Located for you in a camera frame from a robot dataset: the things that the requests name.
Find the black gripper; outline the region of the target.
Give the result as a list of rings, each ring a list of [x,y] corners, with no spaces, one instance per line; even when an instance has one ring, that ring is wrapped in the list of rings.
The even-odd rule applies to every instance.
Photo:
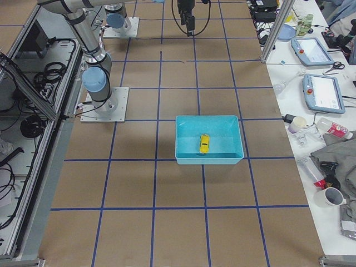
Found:
[[[192,14],[192,10],[195,7],[194,0],[178,0],[177,1],[178,12],[180,15],[180,22],[182,26],[186,26],[187,36],[194,35],[195,29],[195,17]]]

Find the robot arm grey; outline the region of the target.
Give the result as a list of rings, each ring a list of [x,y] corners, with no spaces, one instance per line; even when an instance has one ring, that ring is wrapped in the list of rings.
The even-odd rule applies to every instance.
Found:
[[[82,84],[91,97],[93,110],[108,117],[117,109],[118,99],[110,86],[111,57],[107,55],[102,41],[95,37],[86,21],[84,8],[93,8],[106,1],[38,1],[49,12],[64,16],[83,51],[88,69],[82,74]]]
[[[171,11],[174,21],[181,32],[188,37],[194,35],[195,17],[192,13],[195,7],[195,1],[177,1],[177,9],[180,16],[178,22],[171,2]],[[102,27],[102,36],[104,38],[136,38],[139,26],[138,17],[129,17],[126,7],[123,3],[117,5],[104,6],[106,12],[106,24]]]

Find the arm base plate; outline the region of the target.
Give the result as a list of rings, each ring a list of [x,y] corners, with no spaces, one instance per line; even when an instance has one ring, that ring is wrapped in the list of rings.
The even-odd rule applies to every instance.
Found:
[[[106,39],[127,39],[136,38],[139,28],[138,17],[118,17],[109,19],[107,18],[107,28],[104,31],[103,37]]]
[[[100,105],[98,102],[94,102],[94,105],[91,103],[84,105],[80,121],[82,123],[124,123],[129,88],[112,87],[111,92],[111,97],[98,109],[95,109]]]

